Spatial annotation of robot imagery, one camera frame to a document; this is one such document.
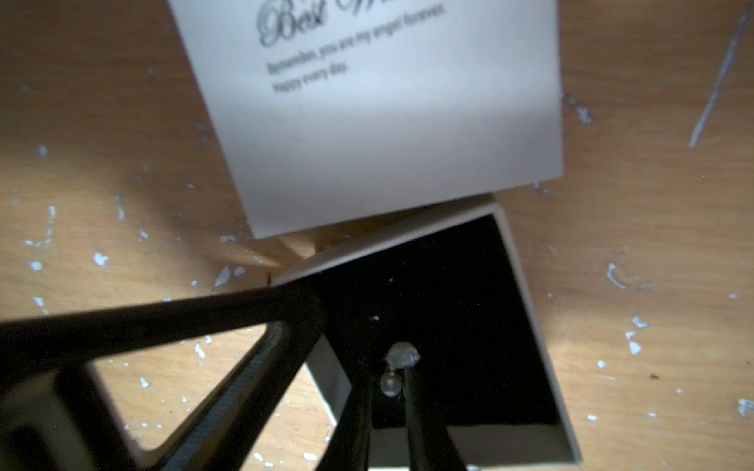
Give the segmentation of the white flower pearl earring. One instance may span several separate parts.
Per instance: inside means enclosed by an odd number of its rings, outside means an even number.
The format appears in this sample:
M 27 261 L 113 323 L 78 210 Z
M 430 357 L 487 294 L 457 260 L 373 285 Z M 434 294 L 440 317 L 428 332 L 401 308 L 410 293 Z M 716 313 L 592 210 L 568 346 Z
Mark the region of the white flower pearl earring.
M 412 343 L 394 343 L 384 357 L 386 369 L 379 382 L 381 393 L 387 398 L 397 398 L 404 384 L 402 371 L 414 367 L 420 358 L 418 349 Z

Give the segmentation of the white jewelry box sleeve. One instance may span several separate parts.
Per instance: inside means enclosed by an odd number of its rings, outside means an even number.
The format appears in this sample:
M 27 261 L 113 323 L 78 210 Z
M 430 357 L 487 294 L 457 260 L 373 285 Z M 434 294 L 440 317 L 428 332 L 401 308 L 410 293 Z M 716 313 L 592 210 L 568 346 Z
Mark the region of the white jewelry box sleeve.
M 554 1 L 174 1 L 259 239 L 561 178 Z

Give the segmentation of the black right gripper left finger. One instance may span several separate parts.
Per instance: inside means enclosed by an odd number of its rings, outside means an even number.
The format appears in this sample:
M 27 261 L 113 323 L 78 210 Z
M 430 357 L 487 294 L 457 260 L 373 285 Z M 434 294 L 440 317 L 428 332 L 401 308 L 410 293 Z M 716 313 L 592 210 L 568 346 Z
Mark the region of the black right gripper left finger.
M 368 470 L 371 434 L 371 371 L 359 365 L 333 436 L 317 470 Z

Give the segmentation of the white jewelry box drawer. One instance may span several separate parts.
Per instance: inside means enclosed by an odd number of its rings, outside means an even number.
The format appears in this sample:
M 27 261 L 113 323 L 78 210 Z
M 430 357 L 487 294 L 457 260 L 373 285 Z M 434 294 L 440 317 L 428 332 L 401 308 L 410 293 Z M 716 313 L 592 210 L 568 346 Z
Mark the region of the white jewelry box drawer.
M 406 470 L 404 398 L 380 380 L 396 343 L 470 470 L 577 466 L 582 456 L 503 208 L 445 203 L 321 251 L 280 278 L 318 292 L 323 336 L 306 368 L 331 419 L 371 377 L 368 466 Z

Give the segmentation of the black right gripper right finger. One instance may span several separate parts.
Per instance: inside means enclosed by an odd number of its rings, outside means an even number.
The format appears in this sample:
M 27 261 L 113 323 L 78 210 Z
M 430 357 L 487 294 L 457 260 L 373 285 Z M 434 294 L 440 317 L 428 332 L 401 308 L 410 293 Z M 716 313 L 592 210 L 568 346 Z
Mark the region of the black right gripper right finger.
M 410 470 L 465 470 L 419 365 L 404 369 Z

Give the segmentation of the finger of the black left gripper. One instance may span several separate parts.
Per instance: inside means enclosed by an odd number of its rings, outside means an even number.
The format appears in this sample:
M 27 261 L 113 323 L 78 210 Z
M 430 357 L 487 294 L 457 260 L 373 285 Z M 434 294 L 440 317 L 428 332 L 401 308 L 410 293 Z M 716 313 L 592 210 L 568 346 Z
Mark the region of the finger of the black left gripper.
M 307 288 L 1 326 L 5 470 L 247 470 L 319 338 Z

